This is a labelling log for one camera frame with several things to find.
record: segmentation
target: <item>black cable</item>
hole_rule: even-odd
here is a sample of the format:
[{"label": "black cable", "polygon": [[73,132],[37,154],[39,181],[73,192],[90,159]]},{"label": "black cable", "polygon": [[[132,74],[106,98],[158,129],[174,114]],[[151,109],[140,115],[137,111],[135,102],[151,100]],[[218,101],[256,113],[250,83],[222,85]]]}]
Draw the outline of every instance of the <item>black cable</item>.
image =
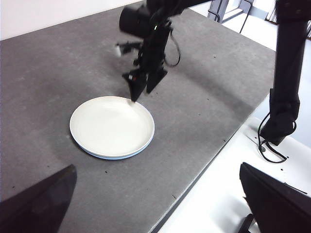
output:
[{"label": "black cable", "polygon": [[174,36],[173,36],[173,30],[170,31],[170,36],[171,36],[172,41],[175,43],[176,48],[177,48],[177,51],[178,51],[178,61],[177,61],[175,64],[170,64],[170,63],[166,60],[166,58],[164,58],[164,62],[165,62],[165,64],[166,64],[168,67],[175,67],[175,66],[177,66],[177,65],[179,64],[179,62],[180,62],[181,51],[180,51],[178,42],[176,41],[176,39],[175,39]]},{"label": "black cable", "polygon": [[[260,123],[260,125],[259,125],[259,127],[258,127],[258,131],[257,131],[257,135],[258,135],[258,149],[259,149],[259,151],[260,151],[262,157],[263,157],[266,161],[268,161],[268,162],[270,162],[270,163],[274,163],[274,164],[280,164],[280,163],[285,162],[285,161],[287,160],[287,158],[286,158],[284,155],[282,155],[281,153],[277,152],[275,149],[273,149],[267,140],[263,140],[262,142],[260,141],[260,130],[261,130],[262,124],[265,122],[265,120],[268,118],[269,115],[270,115],[270,113],[268,113],[268,114],[265,116],[265,118],[262,120],[262,122]],[[275,154],[277,154],[278,156],[280,156],[281,158],[283,158],[283,160],[277,161],[277,162],[276,162],[276,161],[272,161],[272,160],[268,159],[266,156],[264,156],[263,151],[262,151],[262,145],[263,145],[263,144],[266,144],[267,147],[268,147],[272,152],[274,152]]]}]

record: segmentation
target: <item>metal stand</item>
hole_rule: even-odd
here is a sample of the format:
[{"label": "metal stand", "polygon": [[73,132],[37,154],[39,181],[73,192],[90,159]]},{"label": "metal stand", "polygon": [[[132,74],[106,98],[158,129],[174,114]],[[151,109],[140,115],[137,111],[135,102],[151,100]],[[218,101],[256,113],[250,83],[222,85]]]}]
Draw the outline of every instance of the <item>metal stand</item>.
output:
[{"label": "metal stand", "polygon": [[250,4],[250,7],[249,7],[249,9],[248,9],[248,11],[247,11],[247,15],[246,15],[246,18],[245,18],[244,23],[243,23],[243,25],[242,25],[242,28],[241,28],[241,30],[240,30],[240,34],[241,34],[241,32],[242,32],[242,30],[243,30],[243,28],[244,28],[244,25],[245,25],[245,23],[246,23],[246,21],[247,21],[247,18],[248,18],[248,16],[249,16],[249,13],[250,13],[250,11],[251,11],[251,9],[252,9],[252,7],[253,7],[253,3],[250,2],[249,0],[243,0],[243,1],[248,2],[248,3]]}]

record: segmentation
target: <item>small white object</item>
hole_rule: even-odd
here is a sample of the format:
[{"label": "small white object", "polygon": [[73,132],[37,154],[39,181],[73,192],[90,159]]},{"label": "small white object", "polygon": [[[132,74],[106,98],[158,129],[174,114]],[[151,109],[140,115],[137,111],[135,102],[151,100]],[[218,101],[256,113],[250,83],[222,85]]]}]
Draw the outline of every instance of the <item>small white object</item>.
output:
[{"label": "small white object", "polygon": [[116,45],[115,46],[115,53],[118,57],[121,57],[122,56],[122,53],[121,53],[121,49],[120,49],[120,46],[119,45]]},{"label": "small white object", "polygon": [[155,133],[155,122],[141,104],[122,97],[98,97],[72,114],[70,131],[87,153],[119,160],[144,150]]}]

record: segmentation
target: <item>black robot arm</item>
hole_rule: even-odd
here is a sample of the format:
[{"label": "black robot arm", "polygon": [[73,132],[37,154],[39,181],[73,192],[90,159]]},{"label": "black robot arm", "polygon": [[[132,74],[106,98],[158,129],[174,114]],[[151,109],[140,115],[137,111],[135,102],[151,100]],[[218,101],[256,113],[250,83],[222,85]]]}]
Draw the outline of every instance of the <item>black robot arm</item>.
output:
[{"label": "black robot arm", "polygon": [[[134,61],[138,68],[123,74],[129,83],[132,101],[138,99],[146,86],[147,93],[150,93],[167,74],[164,69],[164,49],[169,33],[173,30],[169,17],[207,1],[147,0],[147,4],[138,9],[123,9],[120,16],[121,31],[143,39],[138,48],[138,59]],[[307,22],[311,19],[311,1],[278,0],[276,13],[279,28],[274,86],[270,91],[270,118],[260,135],[265,142],[278,145],[296,128],[295,120],[300,104],[298,89]],[[121,47],[123,51],[130,50],[129,44]]]}]

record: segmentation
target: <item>gray tabletop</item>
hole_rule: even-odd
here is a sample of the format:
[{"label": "gray tabletop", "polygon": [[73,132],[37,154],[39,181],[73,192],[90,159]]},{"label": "gray tabletop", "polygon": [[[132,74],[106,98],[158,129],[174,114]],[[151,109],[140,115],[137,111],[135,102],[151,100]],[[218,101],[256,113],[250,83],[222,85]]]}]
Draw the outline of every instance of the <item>gray tabletop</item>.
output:
[{"label": "gray tabletop", "polygon": [[[173,19],[180,65],[138,100],[155,120],[151,144],[122,161],[87,155],[70,135],[73,111],[99,96],[129,98],[121,74],[135,55],[117,58],[113,45],[137,39],[119,31],[120,12],[1,42],[1,198],[76,165],[61,233],[150,231],[272,86],[272,50],[185,10]],[[176,59],[171,41],[166,52]]]}]

